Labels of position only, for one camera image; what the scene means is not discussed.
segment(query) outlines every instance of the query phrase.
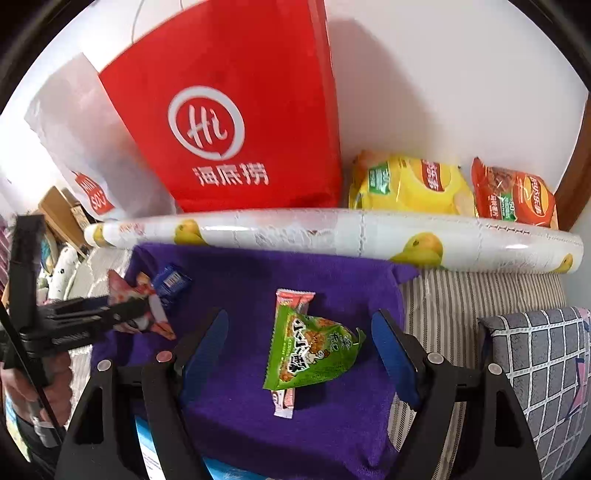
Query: rolled mat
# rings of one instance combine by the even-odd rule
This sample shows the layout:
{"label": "rolled mat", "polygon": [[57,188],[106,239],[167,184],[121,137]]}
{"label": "rolled mat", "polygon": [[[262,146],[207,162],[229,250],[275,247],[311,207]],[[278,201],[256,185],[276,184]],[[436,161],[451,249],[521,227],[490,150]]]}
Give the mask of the rolled mat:
{"label": "rolled mat", "polygon": [[233,210],[96,223],[94,247],[144,242],[375,258],[456,271],[572,273],[578,235],[484,218],[347,209]]}

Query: person's hand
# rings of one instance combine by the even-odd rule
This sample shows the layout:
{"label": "person's hand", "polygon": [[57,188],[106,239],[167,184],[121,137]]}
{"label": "person's hand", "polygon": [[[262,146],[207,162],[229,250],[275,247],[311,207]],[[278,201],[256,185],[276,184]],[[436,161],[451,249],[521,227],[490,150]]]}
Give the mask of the person's hand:
{"label": "person's hand", "polygon": [[[72,381],[70,355],[68,353],[60,353],[52,357],[47,361],[46,368],[49,368],[53,372],[54,378],[53,383],[43,390],[52,410],[56,414],[58,423],[64,425],[70,418],[70,412],[72,410],[72,404],[70,403],[72,399],[72,389],[70,389],[70,382]],[[4,363],[0,362],[0,377],[2,378],[2,385],[12,400],[16,414],[23,420],[32,423],[31,413],[29,412],[27,403],[37,401],[38,397],[27,376],[14,368],[4,370]],[[41,419],[50,421],[45,409],[41,410]]]}

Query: screw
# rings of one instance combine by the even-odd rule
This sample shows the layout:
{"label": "screw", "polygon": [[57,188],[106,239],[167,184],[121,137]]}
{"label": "screw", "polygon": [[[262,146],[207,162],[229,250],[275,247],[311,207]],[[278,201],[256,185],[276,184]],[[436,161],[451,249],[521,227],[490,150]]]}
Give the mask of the screw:
{"label": "screw", "polygon": [[101,360],[96,368],[99,372],[106,372],[111,368],[111,360]]}
{"label": "screw", "polygon": [[427,360],[429,360],[432,364],[441,365],[444,358],[440,353],[431,352],[427,355]]}
{"label": "screw", "polygon": [[161,364],[170,362],[172,359],[173,353],[169,352],[168,350],[162,350],[161,352],[158,352],[158,355],[156,355],[156,361]]}
{"label": "screw", "polygon": [[501,375],[503,373],[503,369],[497,364],[490,364],[488,371],[493,375]]}

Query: yellow chip bag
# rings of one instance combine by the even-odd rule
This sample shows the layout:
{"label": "yellow chip bag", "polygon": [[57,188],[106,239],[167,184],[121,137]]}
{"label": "yellow chip bag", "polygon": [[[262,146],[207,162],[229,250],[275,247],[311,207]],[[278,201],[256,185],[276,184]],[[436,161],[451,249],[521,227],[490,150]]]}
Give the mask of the yellow chip bag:
{"label": "yellow chip bag", "polygon": [[476,216],[459,167],[365,150],[355,160],[349,208]]}

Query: red paper bag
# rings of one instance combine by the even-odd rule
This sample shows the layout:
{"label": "red paper bag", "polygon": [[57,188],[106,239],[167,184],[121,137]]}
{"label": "red paper bag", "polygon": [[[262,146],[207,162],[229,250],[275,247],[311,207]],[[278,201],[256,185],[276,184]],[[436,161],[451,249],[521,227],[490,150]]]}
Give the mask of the red paper bag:
{"label": "red paper bag", "polygon": [[100,79],[186,212],[338,205],[322,0],[207,0],[142,37]]}

